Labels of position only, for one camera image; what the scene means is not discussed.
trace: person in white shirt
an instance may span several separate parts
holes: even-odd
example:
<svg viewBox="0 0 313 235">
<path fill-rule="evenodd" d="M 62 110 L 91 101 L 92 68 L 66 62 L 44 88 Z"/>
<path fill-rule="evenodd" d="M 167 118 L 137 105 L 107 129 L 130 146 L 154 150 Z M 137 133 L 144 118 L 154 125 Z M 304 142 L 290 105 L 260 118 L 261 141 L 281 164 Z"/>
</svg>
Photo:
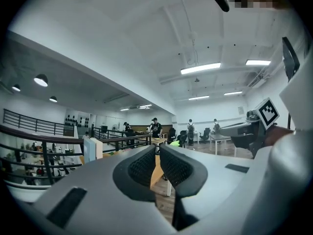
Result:
<svg viewBox="0 0 313 235">
<path fill-rule="evenodd" d="M 189 123 L 187 124 L 188 143 L 189 143 L 189 145 L 194 145 L 194 131 L 195 131 L 195 125 L 192 122 L 192 119 L 190 119 Z"/>
<path fill-rule="evenodd" d="M 88 131 L 83 135 L 83 139 L 89 139 L 89 134 L 88 134 Z"/>
</svg>

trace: dome pendant light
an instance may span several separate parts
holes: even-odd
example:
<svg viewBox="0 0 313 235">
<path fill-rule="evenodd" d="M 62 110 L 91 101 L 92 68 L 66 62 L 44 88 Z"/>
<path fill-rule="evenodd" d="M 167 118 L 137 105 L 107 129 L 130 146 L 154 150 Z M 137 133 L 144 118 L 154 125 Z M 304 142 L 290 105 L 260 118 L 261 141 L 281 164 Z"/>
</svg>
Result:
<svg viewBox="0 0 313 235">
<path fill-rule="evenodd" d="M 52 96 L 50 99 L 49 99 L 51 102 L 58 102 L 57 98 L 55 96 Z"/>
<path fill-rule="evenodd" d="M 48 78 L 46 75 L 44 74 L 39 74 L 38 76 L 36 76 L 34 78 L 35 82 L 43 87 L 47 87 L 48 86 Z"/>
<path fill-rule="evenodd" d="M 20 92 L 20 91 L 21 91 L 21 88 L 20 88 L 20 86 L 19 86 L 18 84 L 13 85 L 13 86 L 12 86 L 12 89 L 15 90 L 15 91 L 17 91 L 17 92 Z"/>
</svg>

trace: office chair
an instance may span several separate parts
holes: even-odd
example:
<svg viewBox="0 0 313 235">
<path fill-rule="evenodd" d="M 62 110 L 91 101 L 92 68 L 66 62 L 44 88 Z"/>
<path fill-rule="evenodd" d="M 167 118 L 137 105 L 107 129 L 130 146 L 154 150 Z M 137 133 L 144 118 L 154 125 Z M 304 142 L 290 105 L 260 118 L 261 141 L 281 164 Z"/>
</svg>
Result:
<svg viewBox="0 0 313 235">
<path fill-rule="evenodd" d="M 179 137 L 179 146 L 180 146 L 180 147 L 183 147 L 183 146 L 184 146 L 184 148 L 186 148 L 186 147 L 185 147 L 185 141 L 186 141 L 186 139 L 187 139 L 187 135 L 180 135 L 180 137 Z"/>
<path fill-rule="evenodd" d="M 203 136 L 200 136 L 204 143 L 206 143 L 206 141 L 209 139 L 210 132 L 211 132 L 210 128 L 206 128 L 203 132 Z"/>
<path fill-rule="evenodd" d="M 176 138 L 176 130 L 173 127 L 171 127 L 169 130 L 167 143 L 170 144 L 171 142 L 174 141 L 175 138 Z"/>
</svg>

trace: wooden floor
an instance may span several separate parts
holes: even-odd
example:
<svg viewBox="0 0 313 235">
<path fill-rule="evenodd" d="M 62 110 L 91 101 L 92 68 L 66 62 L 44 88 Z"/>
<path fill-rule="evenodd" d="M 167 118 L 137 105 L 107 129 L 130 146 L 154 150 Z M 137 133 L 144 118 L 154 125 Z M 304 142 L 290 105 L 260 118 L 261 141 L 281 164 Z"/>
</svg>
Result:
<svg viewBox="0 0 313 235">
<path fill-rule="evenodd" d="M 156 206 L 168 222 L 172 223 L 174 203 L 175 203 L 175 189 L 172 187 L 171 196 L 166 196 L 167 181 L 163 177 L 152 187 L 156 193 Z"/>
<path fill-rule="evenodd" d="M 212 143 L 212 150 L 210 150 L 210 143 L 194 143 L 193 146 L 185 144 L 186 148 L 193 151 L 199 151 L 209 154 L 215 154 L 215 144 Z M 235 153 L 235 146 L 231 141 L 226 142 L 226 147 L 224 142 L 218 144 L 218 156 L 231 156 L 233 157 Z M 251 159 L 252 154 L 250 151 L 242 148 L 237 148 L 237 156 L 239 158 L 247 158 Z M 175 190 L 172 188 L 171 196 L 166 196 L 167 190 L 167 181 L 161 178 L 153 187 L 152 189 L 156 193 L 156 206 L 158 210 L 162 213 L 162 215 L 172 223 L 173 212 L 174 212 L 174 204 L 175 204 Z"/>
</svg>

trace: yellow-green object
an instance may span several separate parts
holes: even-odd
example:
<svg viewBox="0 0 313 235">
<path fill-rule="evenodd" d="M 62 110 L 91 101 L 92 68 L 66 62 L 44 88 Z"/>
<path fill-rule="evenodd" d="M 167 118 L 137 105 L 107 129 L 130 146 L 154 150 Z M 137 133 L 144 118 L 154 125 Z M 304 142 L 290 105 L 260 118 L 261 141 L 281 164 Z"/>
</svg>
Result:
<svg viewBox="0 0 313 235">
<path fill-rule="evenodd" d="M 173 146 L 179 146 L 179 140 L 174 141 L 174 142 L 171 142 L 171 144 L 170 144 L 170 145 L 173 145 Z"/>
</svg>

